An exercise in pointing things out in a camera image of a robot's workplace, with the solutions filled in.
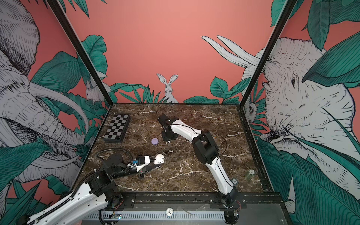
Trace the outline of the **purple earbud charging case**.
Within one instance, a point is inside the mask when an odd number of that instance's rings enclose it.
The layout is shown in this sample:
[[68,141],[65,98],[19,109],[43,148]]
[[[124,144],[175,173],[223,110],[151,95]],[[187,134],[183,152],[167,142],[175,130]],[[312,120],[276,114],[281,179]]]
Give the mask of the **purple earbud charging case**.
[[157,145],[157,144],[159,143],[159,140],[158,140],[157,138],[153,138],[153,139],[151,140],[151,143],[152,143],[153,145]]

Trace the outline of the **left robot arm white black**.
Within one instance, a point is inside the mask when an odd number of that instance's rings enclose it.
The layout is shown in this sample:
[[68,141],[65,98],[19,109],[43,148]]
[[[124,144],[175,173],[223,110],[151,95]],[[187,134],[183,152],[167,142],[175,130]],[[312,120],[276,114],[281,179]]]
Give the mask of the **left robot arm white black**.
[[40,213],[22,215],[17,225],[73,225],[91,213],[107,207],[118,208],[125,200],[115,179],[139,174],[141,177],[164,163],[164,155],[134,158],[125,149],[113,149],[107,159],[97,157],[102,162],[98,170],[87,174],[74,190],[55,205]]

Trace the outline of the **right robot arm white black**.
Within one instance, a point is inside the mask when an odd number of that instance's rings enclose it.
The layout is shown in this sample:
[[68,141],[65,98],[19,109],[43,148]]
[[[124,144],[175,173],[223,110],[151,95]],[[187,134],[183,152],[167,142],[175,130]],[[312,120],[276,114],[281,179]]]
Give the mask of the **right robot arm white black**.
[[237,199],[239,192],[222,166],[218,145],[210,131],[195,129],[179,118],[167,117],[164,113],[157,115],[157,120],[163,128],[161,135],[165,142],[181,136],[192,143],[195,156],[212,174],[223,205],[227,208],[238,206],[240,209],[242,205]]

